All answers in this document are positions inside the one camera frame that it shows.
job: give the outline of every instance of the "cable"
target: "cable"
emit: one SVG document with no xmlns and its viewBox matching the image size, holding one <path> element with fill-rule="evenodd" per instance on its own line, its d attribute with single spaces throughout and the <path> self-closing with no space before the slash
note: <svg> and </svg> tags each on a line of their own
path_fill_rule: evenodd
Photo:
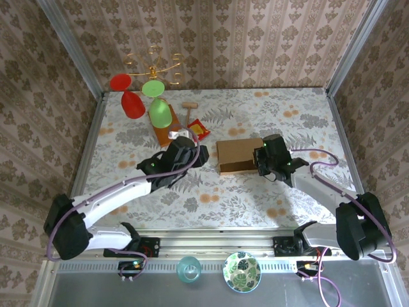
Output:
<svg viewBox="0 0 409 307">
<path fill-rule="evenodd" d="M 312 264 L 316 264 L 320 258 L 321 258 L 321 252 L 318 248 L 315 248 L 316 252 L 317 252 L 317 259 L 312 263 Z"/>
<path fill-rule="evenodd" d="M 153 256 L 152 250 L 148 246 L 142 246 L 142 248 L 145 250 L 145 253 L 149 252 L 149 258 L 152 258 Z"/>
<path fill-rule="evenodd" d="M 146 266 L 148 265 L 148 257 L 145 254 L 139 253 L 137 251 L 121 251 L 119 249 L 114 249 L 114 248 L 109 248 L 110 251 L 113 251 L 116 254 L 125 254 L 125 255 L 136 255 L 136 256 L 141 256 L 144 258 L 144 265 L 142 269 L 135 275 L 132 276 L 132 278 L 138 278 L 141 273 L 145 270 Z M 125 269 L 126 266 L 122 267 L 120 269 L 120 276 L 123 277 L 123 270 Z"/>
<path fill-rule="evenodd" d="M 113 185 L 112 187 L 108 187 L 107 189 L 100 191 L 99 193 L 95 194 L 94 196 L 82 201 L 81 203 L 79 203 L 78 205 L 72 207 L 70 210 L 68 210 L 62 217 L 61 219 L 59 219 L 59 221 L 57 222 L 57 224 L 55 225 L 55 227 L 52 229 L 51 234 L 50 234 L 50 239 L 49 242 L 47 244 L 47 258 L 50 261 L 56 262 L 58 260 L 61 260 L 61 258 L 54 258 L 52 256 L 52 242 L 54 241 L 54 238 L 57 234 L 57 231 L 59 229 L 59 227 L 63 224 L 63 222 L 67 219 L 67 217 L 74 211 L 82 208 L 83 206 L 85 206 L 87 203 L 91 203 L 93 201 L 97 201 L 102 199 L 103 197 L 105 197 L 107 194 L 111 194 L 113 192 L 115 192 L 116 190 L 118 190 L 119 188 L 123 187 L 124 185 L 128 185 L 128 184 L 133 184 L 138 182 L 139 180 L 147 180 L 147 179 L 152 179 L 152 178 L 158 178 L 158 177 L 166 177 L 166 176 L 173 176 L 173 175 L 178 175 L 180 173 L 184 173 L 185 171 L 187 171 L 189 168 L 191 168 L 193 166 L 193 164 L 196 162 L 196 160 L 199 158 L 199 154 L 200 154 L 200 144 L 199 144 L 199 138 L 197 137 L 197 135 L 193 132 L 193 130 L 191 130 L 190 128 L 184 127 L 183 125 L 180 125 L 183 129 L 188 130 L 191 134 L 192 137 L 194 139 L 194 141 L 196 142 L 196 154 L 193 157 L 193 160 L 188 163 L 185 167 L 181 168 L 181 169 L 177 169 L 176 171 L 168 171 L 166 173 L 161 173 L 161 174 L 154 174 L 154 175 L 145 175 L 145 176 L 139 176 L 139 177 L 134 177 L 134 178 L 129 178 L 126 179 L 116 185 Z"/>
<path fill-rule="evenodd" d="M 269 182 L 275 182 L 275 180 L 268 179 L 266 176 L 263 177 L 266 178 Z"/>
<path fill-rule="evenodd" d="M 337 285 L 331 279 L 321 276 L 321 266 L 322 266 L 322 261 L 323 261 L 323 258 L 324 258 L 323 255 L 325 255 L 327 250 L 328 250 L 328 248 L 325 248 L 323 250 L 320 261 L 318 262 L 318 274 L 317 274 L 317 276 L 309 276 L 308 274 L 306 274 L 306 273 L 304 273 L 302 271 L 298 271 L 298 273 L 303 275 L 306 278 L 312 278 L 312 279 L 317 279 L 318 280 L 318 289 L 320 290 L 320 295 L 321 295 L 322 301 L 324 302 L 326 307 L 330 307 L 330 305 L 328 304 L 327 300 L 324 297 L 324 293 L 322 291 L 321 281 L 325 280 L 325 281 L 329 282 L 335 288 L 335 290 L 337 291 L 338 303 L 337 303 L 336 307 L 340 307 L 342 298 L 341 298 L 341 292 L 339 291 Z"/>
<path fill-rule="evenodd" d="M 332 153 L 330 153 L 330 152 L 328 152 L 326 150 L 322 150 L 322 149 L 292 149 L 293 152 L 305 152 L 305 151 L 311 151 L 311 150 L 318 151 L 318 152 L 324 152 L 324 153 L 330 155 L 331 157 L 333 157 L 335 159 L 335 161 L 336 161 L 335 163 L 326 163 L 326 162 L 321 162 L 321 161 L 316 161 L 316 162 L 311 163 L 311 165 L 309 166 L 309 170 L 310 170 L 311 174 L 313 175 L 313 177 L 316 180 L 318 180 L 319 182 L 321 182 L 323 185 L 326 185 L 327 187 L 333 189 L 335 192 L 343 195 L 344 197 L 346 197 L 350 201 L 352 201 L 353 204 L 356 205 L 376 225 L 376 227 L 378 227 L 379 231 L 381 231 L 382 235 L 388 241 L 390 250 L 392 251 L 392 257 L 390 259 L 382 259 L 382 258 L 379 258 L 379 257 L 371 255 L 371 254 L 369 254 L 368 256 L 371 257 L 372 259 L 375 259 L 375 260 L 380 261 L 380 262 L 384 262 L 386 264 L 393 264 L 396 261 L 396 257 L 397 257 L 396 247 L 395 247 L 395 244 L 392 241 L 392 237 L 388 234 L 388 232 L 381 225 L 381 223 L 379 223 L 379 221 L 372 215 L 372 213 L 370 213 L 354 197 L 350 196 L 349 194 L 344 194 L 342 190 L 338 189 L 336 186 L 330 184 L 329 182 L 326 182 L 325 180 L 321 179 L 319 176 L 314 174 L 314 165 L 322 164 L 322 165 L 327 165 L 327 166 L 337 166 L 339 164 L 338 158 L 334 154 L 332 154 Z"/>
<path fill-rule="evenodd" d="M 317 176 L 317 175 L 314 174 L 314 165 L 322 164 L 322 165 L 326 165 L 326 166 L 337 166 L 337 165 L 339 164 L 338 158 L 337 158 L 334 154 L 332 154 L 332 153 L 330 153 L 330 152 L 328 152 L 328 151 L 326 151 L 326 150 L 317 149 L 317 148 L 313 148 L 313 149 L 292 149 L 291 151 L 293 151 L 293 152 L 306 152 L 306 151 L 323 152 L 323 153 L 328 154 L 329 156 L 331 156 L 331 157 L 335 160 L 335 163 L 327 163 L 327 162 L 321 162 L 321 161 L 316 161 L 316 162 L 311 163 L 311 165 L 309 166 L 309 170 L 310 170 L 310 172 L 311 172 L 311 175 L 312 175 L 316 180 L 318 180 L 319 182 L 321 182 L 323 185 L 325 185 L 325 186 L 327 186 L 327 187 L 333 189 L 335 192 L 339 193 L 340 195 L 342 195 L 342 196 L 348 198 L 350 201 L 352 201 L 352 203 L 353 203 L 354 205 L 356 205 L 356 206 L 376 225 L 376 227 L 378 227 L 379 231 L 381 231 L 382 235 L 387 239 L 388 244 L 389 244 L 389 247 L 390 247 L 390 250 L 392 251 L 392 257 L 391 257 L 390 259 L 382 259 L 382 258 L 379 258 L 379 257 L 374 256 L 374 255 L 371 255 L 371 254 L 369 254 L 368 256 L 371 257 L 372 259 L 375 259 L 375 260 L 380 261 L 380 262 L 385 262 L 385 263 L 387 263 L 387 264 L 392 264 L 392 263 L 394 263 L 394 262 L 396 261 L 397 251 L 396 251 L 396 247 L 395 247 L 395 245 L 394 245 L 394 243 L 393 243 L 393 241 L 392 241 L 392 237 L 388 234 L 388 232 L 387 232 L 386 229 L 381 225 L 381 223 L 379 223 L 379 221 L 374 217 L 374 215 L 372 215 L 372 213 L 370 213 L 370 212 L 369 212 L 363 205 L 361 205 L 354 197 L 350 196 L 349 194 L 343 193 L 343 191 L 340 190 L 338 187 L 336 187 L 336 186 L 330 184 L 329 182 L 325 181 L 324 179 L 322 179 L 322 178 L 320 178 L 319 176 Z M 321 254 L 321 257 L 320 257 L 320 261 L 318 262 L 318 263 L 319 263 L 319 264 L 318 264 L 318 275 L 317 275 L 317 276 L 314 276 L 314 277 L 312 277 L 312 278 L 313 278 L 313 279 L 315 279 L 315 278 L 318 279 L 318 289 L 320 290 L 320 295 L 321 295 L 322 301 L 324 302 L 325 306 L 326 306 L 326 307 L 330 307 L 330 305 L 329 305 L 328 302 L 325 300 L 324 295 L 323 295 L 322 285 L 321 285 L 321 279 L 323 279 L 323 280 L 329 282 L 329 283 L 336 289 L 337 295 L 338 295 L 338 304 L 337 304 L 337 307 L 340 307 L 340 305 L 341 305 L 341 293 L 340 293 L 338 287 L 336 286 L 336 284 L 335 284 L 332 280 L 330 280 L 330 279 L 328 279 L 328 278 L 326 278 L 326 277 L 321 276 L 322 260 L 323 260 L 323 256 L 324 256 L 325 253 L 327 252 L 327 250 L 328 250 L 328 248 L 325 248 L 325 249 L 323 250 L 323 252 L 322 252 L 322 254 Z M 305 276 L 305 277 L 309 277 L 306 273 L 304 273 L 304 272 L 302 272 L 302 271 L 298 271 L 298 272 L 299 272 L 301 275 Z"/>
</svg>

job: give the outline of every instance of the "teal glass cup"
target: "teal glass cup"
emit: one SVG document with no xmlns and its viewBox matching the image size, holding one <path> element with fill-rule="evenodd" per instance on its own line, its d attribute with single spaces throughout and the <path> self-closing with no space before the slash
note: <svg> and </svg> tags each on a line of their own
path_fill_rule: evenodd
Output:
<svg viewBox="0 0 409 307">
<path fill-rule="evenodd" d="M 183 257 L 176 266 L 176 272 L 184 283 L 192 283 L 199 278 L 202 266 L 199 260 L 194 257 Z"/>
</svg>

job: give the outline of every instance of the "wooden mallet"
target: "wooden mallet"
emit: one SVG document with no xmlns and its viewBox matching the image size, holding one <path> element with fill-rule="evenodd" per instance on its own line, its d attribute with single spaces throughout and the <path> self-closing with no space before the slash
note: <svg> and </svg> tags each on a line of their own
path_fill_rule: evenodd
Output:
<svg viewBox="0 0 409 307">
<path fill-rule="evenodd" d="M 182 102 L 182 107 L 187 109 L 187 116 L 186 116 L 186 127 L 189 124 L 189 116 L 190 116 L 190 109 L 197 109 L 198 104 L 197 102 Z"/>
</svg>

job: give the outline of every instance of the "cardboard box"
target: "cardboard box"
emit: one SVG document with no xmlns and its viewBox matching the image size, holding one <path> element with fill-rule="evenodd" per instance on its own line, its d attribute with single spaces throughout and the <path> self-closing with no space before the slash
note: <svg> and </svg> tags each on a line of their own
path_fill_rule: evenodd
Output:
<svg viewBox="0 0 409 307">
<path fill-rule="evenodd" d="M 253 162 L 255 148 L 263 147 L 261 138 L 216 142 L 220 175 L 257 173 Z"/>
</svg>

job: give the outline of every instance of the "gold mug rack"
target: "gold mug rack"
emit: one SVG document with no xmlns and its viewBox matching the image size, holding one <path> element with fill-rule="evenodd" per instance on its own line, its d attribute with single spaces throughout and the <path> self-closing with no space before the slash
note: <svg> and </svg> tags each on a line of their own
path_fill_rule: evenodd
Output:
<svg viewBox="0 0 409 307">
<path fill-rule="evenodd" d="M 126 65 L 134 64 L 135 59 L 132 58 L 132 57 L 137 57 L 138 59 L 141 60 L 141 62 L 149 70 L 148 72 L 131 73 L 131 74 L 127 74 L 127 75 L 131 75 L 131 76 L 147 75 L 147 76 L 149 76 L 150 80 L 160 79 L 160 80 L 164 81 L 165 83 L 169 83 L 169 84 L 172 84 L 172 85 L 180 85 L 184 80 L 183 74 L 181 72 L 175 72 L 173 74 L 173 81 L 175 81 L 175 82 L 167 81 L 164 78 L 160 77 L 158 74 L 161 74 L 163 72 L 167 72 L 168 70 L 177 68 L 180 65 L 182 65 L 183 60 L 184 60 L 184 56 L 182 54 L 180 54 L 180 53 L 172 54 L 172 60 L 176 61 L 176 64 L 174 64 L 174 65 L 172 65 L 170 67 L 158 70 L 158 66 L 160 65 L 160 61 L 162 60 L 162 50 L 163 50 L 163 48 L 161 48 L 161 47 L 159 47 L 157 45 L 153 45 L 153 46 L 148 47 L 148 49 L 147 49 L 148 54 L 154 54 L 154 53 L 158 54 L 158 59 L 156 60 L 156 63 L 154 63 L 152 65 L 149 65 L 140 54 L 137 54 L 137 53 L 127 54 L 125 56 L 124 60 L 123 60 L 124 64 L 126 64 Z"/>
</svg>

